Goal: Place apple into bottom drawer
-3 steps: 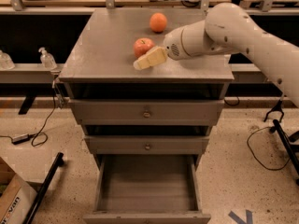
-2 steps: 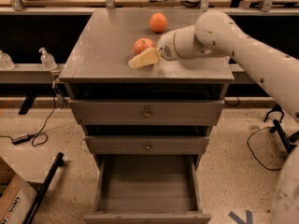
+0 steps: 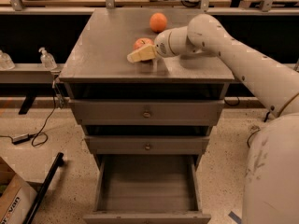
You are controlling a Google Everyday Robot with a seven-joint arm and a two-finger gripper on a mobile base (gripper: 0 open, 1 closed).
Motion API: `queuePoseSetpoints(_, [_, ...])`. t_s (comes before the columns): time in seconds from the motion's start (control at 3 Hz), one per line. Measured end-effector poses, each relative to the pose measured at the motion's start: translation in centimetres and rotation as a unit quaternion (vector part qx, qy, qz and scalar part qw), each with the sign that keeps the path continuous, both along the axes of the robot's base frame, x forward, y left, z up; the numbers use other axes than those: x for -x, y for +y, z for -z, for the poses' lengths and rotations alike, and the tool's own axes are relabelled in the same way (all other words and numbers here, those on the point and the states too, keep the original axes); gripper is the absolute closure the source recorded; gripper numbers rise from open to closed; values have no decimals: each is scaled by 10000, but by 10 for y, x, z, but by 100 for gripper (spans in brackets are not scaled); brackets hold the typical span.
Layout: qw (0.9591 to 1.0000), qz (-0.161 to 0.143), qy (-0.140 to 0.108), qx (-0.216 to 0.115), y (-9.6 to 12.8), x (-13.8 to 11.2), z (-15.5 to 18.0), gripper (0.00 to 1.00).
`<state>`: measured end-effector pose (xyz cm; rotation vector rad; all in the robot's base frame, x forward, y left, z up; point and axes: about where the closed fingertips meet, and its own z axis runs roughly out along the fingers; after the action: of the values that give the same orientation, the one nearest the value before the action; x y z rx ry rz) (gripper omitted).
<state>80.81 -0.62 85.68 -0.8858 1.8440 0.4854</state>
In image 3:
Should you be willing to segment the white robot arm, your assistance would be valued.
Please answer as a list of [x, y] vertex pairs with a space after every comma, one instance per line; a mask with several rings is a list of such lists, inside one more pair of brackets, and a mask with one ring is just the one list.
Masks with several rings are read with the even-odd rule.
[[275, 117], [252, 140], [242, 224], [299, 224], [299, 73], [234, 39], [221, 23], [199, 14], [159, 33], [127, 55], [131, 63], [197, 50], [221, 59]]

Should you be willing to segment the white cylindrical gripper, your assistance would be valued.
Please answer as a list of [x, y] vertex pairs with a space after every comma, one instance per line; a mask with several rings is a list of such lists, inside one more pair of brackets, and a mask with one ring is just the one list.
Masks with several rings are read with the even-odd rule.
[[159, 33], [154, 39], [154, 45], [155, 47], [145, 44], [132, 51], [127, 55], [127, 60], [130, 63], [137, 63], [155, 59], [157, 53], [161, 57], [174, 57], [186, 53], [189, 48], [187, 27], [168, 29]]

